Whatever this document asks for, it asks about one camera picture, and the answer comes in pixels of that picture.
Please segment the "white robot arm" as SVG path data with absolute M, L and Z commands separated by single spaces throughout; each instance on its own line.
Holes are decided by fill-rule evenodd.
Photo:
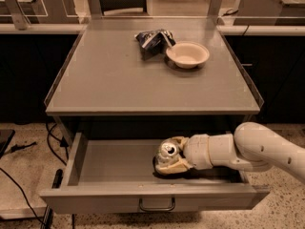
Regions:
M 168 138 L 154 157 L 154 168 L 163 176 L 218 166 L 245 172 L 276 166 L 305 183 L 305 149 L 254 122 L 240 124 L 232 134 Z

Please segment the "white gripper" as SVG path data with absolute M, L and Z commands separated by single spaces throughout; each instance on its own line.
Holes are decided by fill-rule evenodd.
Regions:
M 192 166 L 196 170 L 206 170 L 213 167 L 209 156 L 209 136 L 193 135 L 190 138 L 185 136 L 174 136 L 173 141 L 183 151 L 183 156 L 187 159 L 179 159 L 173 164 L 156 164 L 155 170 L 158 174 L 167 176 L 180 174 L 189 171 Z

